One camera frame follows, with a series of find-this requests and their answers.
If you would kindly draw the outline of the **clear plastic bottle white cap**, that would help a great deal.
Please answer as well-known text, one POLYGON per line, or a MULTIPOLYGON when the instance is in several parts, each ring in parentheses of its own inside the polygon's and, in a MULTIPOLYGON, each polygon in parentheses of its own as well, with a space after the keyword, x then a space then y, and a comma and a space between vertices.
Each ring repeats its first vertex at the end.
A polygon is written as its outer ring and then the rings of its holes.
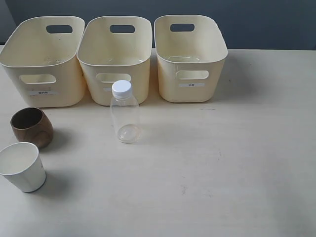
POLYGON ((132 84, 118 80, 112 85, 110 112, 118 140, 131 144, 141 135, 139 103, 133 95, 132 84))

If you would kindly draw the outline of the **brown wooden cup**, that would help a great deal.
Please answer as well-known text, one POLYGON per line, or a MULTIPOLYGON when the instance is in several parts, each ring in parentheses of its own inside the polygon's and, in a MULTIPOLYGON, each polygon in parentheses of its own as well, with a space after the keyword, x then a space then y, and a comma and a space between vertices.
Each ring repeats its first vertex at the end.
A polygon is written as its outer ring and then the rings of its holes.
POLYGON ((47 147, 54 136, 51 121, 41 109, 36 107, 17 111, 12 116, 10 125, 19 142, 33 143, 39 149, 47 147))

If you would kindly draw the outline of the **white paper cup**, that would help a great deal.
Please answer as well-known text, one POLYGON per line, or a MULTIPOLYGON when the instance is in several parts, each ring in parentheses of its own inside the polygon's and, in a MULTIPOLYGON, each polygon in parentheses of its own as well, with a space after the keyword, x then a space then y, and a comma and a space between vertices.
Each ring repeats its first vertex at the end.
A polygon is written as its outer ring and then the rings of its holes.
POLYGON ((11 144, 0 151, 0 174, 19 190, 31 193, 46 181, 38 147, 29 142, 11 144))

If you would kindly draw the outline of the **right cream plastic bin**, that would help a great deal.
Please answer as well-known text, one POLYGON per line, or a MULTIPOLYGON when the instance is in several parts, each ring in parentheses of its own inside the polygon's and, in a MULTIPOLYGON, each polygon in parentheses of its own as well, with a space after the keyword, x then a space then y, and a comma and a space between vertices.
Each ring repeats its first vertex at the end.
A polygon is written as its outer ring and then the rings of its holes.
POLYGON ((205 102, 214 95, 228 49, 217 23, 203 15, 165 15, 154 22, 161 97, 205 102))

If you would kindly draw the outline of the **cream plastic bin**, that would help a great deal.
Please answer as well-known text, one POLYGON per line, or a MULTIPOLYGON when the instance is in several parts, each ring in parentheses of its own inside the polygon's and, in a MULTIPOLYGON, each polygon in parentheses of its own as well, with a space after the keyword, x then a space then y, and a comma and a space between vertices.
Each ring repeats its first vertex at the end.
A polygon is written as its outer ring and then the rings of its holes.
POLYGON ((154 22, 161 97, 205 102, 214 95, 228 49, 217 23, 203 15, 165 15, 154 22))
POLYGON ((76 16, 41 16, 23 21, 0 53, 0 64, 31 107, 67 107, 84 96, 77 59, 85 22, 76 16))
POLYGON ((102 16, 87 24, 77 59, 95 103, 108 106, 118 80, 132 84, 138 103, 147 99, 152 41, 152 25, 142 17, 102 16))

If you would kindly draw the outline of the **middle cream plastic bin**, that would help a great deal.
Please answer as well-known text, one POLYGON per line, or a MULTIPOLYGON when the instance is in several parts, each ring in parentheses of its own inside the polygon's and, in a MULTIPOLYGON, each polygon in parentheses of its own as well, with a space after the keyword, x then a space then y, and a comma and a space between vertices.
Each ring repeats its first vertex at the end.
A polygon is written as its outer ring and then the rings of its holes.
POLYGON ((87 24, 77 59, 95 103, 108 106, 118 80, 132 84, 138 103, 147 99, 152 41, 152 25, 142 17, 102 16, 87 24))

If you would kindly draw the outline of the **left cream plastic bin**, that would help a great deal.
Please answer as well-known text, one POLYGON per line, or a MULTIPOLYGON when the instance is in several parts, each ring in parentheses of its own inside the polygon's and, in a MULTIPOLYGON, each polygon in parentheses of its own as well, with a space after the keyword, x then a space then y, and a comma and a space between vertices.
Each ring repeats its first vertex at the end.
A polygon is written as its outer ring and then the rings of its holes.
POLYGON ((23 21, 0 53, 0 64, 31 107, 67 107, 84 96, 77 59, 85 22, 76 16, 41 16, 23 21))

